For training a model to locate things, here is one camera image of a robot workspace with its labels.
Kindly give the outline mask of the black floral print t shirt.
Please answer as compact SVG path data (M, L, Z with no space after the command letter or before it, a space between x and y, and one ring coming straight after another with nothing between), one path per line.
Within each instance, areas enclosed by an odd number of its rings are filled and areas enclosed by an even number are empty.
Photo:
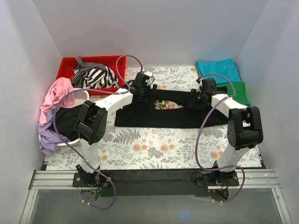
M132 103L116 112L117 127L200 128L210 106L190 107L194 90L150 90L133 96ZM156 103L171 101L181 108L157 109Z

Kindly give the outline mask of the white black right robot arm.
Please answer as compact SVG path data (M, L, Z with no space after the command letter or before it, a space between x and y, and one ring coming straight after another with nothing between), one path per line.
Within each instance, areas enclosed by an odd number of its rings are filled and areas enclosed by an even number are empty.
M208 114L204 118L196 138L195 159L200 169L213 172L212 182L222 185L228 180L228 172L234 171L238 167L241 158L256 145L263 141L263 128L260 110L255 106L245 106L233 100L236 95L234 86L233 94L228 95L224 90L216 86L213 78L207 79L208 75L198 77L196 82L199 89L192 93L191 105L210 106ZM218 110L228 118L227 140L228 145L222 156L215 161L212 168L203 167L198 158L199 140L202 130L212 115L214 110Z

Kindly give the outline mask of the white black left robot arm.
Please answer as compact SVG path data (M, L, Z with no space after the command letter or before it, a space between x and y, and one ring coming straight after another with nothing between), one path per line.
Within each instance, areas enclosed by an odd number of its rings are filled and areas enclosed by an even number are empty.
M98 144L106 131L107 118L112 113L131 104L134 100L148 97L155 81L152 72L139 72L129 84L119 88L104 99L82 104L75 122L75 131L80 139L79 153L83 156L80 167L85 174L83 181L90 187L99 183Z

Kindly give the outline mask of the folded green t shirt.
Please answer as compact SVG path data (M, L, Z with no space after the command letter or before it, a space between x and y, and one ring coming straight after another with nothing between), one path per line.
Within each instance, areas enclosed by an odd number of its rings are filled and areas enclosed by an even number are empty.
M235 96L233 97L233 100L246 106L250 106L250 102L247 99L246 96L246 90L245 90L245 84L244 82L233 82L232 85L235 88ZM234 94L234 90L229 83L224 84L217 84L217 87L226 87L227 88L227 95L231 96Z

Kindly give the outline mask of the folded blue t shirt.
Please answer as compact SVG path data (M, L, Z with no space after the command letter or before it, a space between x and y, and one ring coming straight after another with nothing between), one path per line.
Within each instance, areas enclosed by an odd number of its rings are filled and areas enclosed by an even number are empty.
M240 82L240 76L232 59L221 61L198 61L195 63L195 68L199 77L203 79L214 78L216 84L226 84L228 79L230 82ZM219 74L226 79L212 75Z

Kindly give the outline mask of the black white striped shirt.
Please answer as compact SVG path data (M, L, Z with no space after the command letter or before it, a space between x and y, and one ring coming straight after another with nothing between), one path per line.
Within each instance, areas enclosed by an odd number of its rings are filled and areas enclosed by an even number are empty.
M77 66L72 68L71 84L73 88L101 89L117 88L118 77L103 63L84 62L82 57L75 58Z

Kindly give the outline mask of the white plastic laundry basket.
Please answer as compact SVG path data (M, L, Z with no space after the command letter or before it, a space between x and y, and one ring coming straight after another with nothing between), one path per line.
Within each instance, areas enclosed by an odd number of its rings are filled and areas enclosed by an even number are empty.
M75 92L74 94L74 107L78 105L82 105L85 101L89 100L89 93L87 91L78 91ZM70 145L75 146L79 144L80 140L76 139L74 141L69 142Z

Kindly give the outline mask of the red plastic bin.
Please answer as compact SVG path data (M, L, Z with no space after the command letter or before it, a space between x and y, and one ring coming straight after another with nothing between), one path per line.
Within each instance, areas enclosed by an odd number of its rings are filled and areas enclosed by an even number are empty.
M90 95L107 95L124 85L126 58L120 56L65 57L56 79L69 79L74 89Z

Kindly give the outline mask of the pink shirt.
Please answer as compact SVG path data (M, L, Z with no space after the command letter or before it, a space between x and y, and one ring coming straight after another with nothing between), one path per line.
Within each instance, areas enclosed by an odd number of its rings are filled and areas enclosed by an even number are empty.
M69 78L60 77L52 84L44 98L44 103L40 107L40 126L47 123L46 113L51 109L51 107L56 105L67 93L73 90L74 88Z

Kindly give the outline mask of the black shirt in basket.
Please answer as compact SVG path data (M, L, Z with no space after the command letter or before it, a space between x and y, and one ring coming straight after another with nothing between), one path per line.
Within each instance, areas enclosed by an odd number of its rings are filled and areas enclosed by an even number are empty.
M61 107L56 113L56 127L60 135L66 137L70 141L74 141L78 138L78 134L75 131L75 122L79 115L82 105L78 105L73 108Z

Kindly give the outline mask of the lavender shirt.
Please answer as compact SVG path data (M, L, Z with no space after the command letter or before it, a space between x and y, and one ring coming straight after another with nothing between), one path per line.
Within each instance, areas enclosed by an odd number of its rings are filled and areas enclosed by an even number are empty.
M39 140L40 151L45 155L51 155L56 150L57 145L63 142L55 131L50 130L55 108L52 106L45 113L45 123L38 126L38 133L41 135Z

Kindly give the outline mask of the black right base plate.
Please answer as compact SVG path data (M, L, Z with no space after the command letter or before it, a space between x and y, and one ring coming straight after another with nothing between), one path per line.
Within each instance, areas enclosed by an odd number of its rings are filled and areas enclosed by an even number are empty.
M232 172L194 172L191 179L198 186L233 186L239 185L239 180L235 171Z

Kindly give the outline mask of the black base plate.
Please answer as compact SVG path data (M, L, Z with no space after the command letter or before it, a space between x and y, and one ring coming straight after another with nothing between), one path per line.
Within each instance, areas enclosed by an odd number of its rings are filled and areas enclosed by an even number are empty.
M98 173L79 173L76 172L73 177L73 187L110 187L109 178L104 178Z
M233 186L239 185L239 180L235 171L232 172L194 172L191 179L198 186Z

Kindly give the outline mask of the aluminium frame rail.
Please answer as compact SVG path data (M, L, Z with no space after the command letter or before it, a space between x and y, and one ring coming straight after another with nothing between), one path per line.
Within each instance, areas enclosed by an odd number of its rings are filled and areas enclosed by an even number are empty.
M200 169L150 169L105 170L104 174L118 183L194 183L195 173ZM30 189L93 189L77 171L35 171ZM246 169L244 188L279 188L280 183L273 169Z

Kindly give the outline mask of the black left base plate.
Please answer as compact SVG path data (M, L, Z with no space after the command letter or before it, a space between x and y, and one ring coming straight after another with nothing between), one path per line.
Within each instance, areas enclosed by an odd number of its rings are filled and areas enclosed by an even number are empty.
M79 173L76 172L73 177L73 187L110 187L109 178L104 178L98 173Z

